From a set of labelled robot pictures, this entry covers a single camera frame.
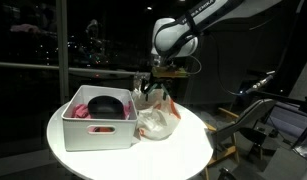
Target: clear plastic bag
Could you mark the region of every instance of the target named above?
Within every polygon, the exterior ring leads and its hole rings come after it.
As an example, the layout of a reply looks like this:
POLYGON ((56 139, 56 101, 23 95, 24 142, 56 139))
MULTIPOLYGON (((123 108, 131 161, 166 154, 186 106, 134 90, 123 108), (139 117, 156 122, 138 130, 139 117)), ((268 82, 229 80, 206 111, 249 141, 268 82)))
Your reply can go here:
POLYGON ((163 99, 164 91, 155 89, 149 94, 133 91, 136 109, 139 111, 137 129, 140 137, 161 140, 172 134, 181 116, 169 95, 163 99))

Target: black bowl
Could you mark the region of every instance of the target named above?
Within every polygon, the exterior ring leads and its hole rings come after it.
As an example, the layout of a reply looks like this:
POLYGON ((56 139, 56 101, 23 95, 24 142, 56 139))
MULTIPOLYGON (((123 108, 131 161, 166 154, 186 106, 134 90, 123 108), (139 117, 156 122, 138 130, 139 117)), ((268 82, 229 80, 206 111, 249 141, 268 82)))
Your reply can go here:
POLYGON ((124 119, 122 102, 111 96, 97 96, 87 107, 93 119, 124 119))

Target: cable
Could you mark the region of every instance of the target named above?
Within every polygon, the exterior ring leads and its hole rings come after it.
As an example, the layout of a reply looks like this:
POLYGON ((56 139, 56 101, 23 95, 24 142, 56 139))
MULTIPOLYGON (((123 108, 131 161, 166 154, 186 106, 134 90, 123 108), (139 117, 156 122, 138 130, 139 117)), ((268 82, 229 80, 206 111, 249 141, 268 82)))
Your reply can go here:
POLYGON ((210 37, 212 38, 212 40, 214 41, 214 44, 215 44, 215 48, 216 48, 216 64, 217 64, 217 78, 218 78, 218 81, 219 81, 219 84, 221 86, 221 88, 231 94, 231 95, 234 95, 234 96, 242 96, 243 93, 234 93, 228 89, 226 89, 224 86, 223 86, 223 83, 222 83, 222 79, 221 79, 221 73, 220 73, 220 48, 219 48, 219 45, 215 39, 215 37, 213 36, 213 34, 211 32, 209 32, 209 35, 210 37))
POLYGON ((193 74, 197 74, 197 73, 201 72, 201 70, 202 70, 202 64, 201 64, 201 62, 200 62, 196 57, 194 57, 194 56, 189 56, 189 57, 195 59, 195 61, 196 61, 197 63, 199 63, 200 69, 199 69, 198 71, 195 71, 195 72, 188 72, 187 74, 193 75, 193 74))
POLYGON ((258 29, 258 28, 260 28, 260 27, 266 25, 267 23, 271 22, 276 16, 277 16, 277 15, 275 15, 275 16, 273 16, 272 18, 270 18, 270 19, 264 21, 262 24, 259 24, 259 25, 257 25, 257 26, 254 26, 254 27, 249 28, 249 31, 253 31, 253 30, 255 30, 255 29, 258 29))

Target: round white table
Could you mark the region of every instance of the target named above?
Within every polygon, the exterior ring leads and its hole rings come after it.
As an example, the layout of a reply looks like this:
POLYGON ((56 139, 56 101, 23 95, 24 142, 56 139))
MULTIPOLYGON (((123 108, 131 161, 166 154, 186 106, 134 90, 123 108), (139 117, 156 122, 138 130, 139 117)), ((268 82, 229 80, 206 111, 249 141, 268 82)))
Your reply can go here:
POLYGON ((129 149, 67 152, 61 119, 66 105, 51 117, 47 140, 57 160, 83 179, 188 179, 203 170, 212 157, 205 124, 178 104, 180 123, 165 140, 138 141, 129 149))

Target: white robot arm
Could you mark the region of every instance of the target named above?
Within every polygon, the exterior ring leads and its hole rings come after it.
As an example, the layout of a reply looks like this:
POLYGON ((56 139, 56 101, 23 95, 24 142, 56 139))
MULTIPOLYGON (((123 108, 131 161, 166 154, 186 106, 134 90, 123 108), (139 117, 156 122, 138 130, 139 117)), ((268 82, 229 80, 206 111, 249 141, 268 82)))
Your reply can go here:
POLYGON ((213 24, 225 19, 251 17, 280 1, 203 0, 177 20, 157 20, 153 30, 151 53, 164 59, 189 56, 197 47, 196 37, 213 24))

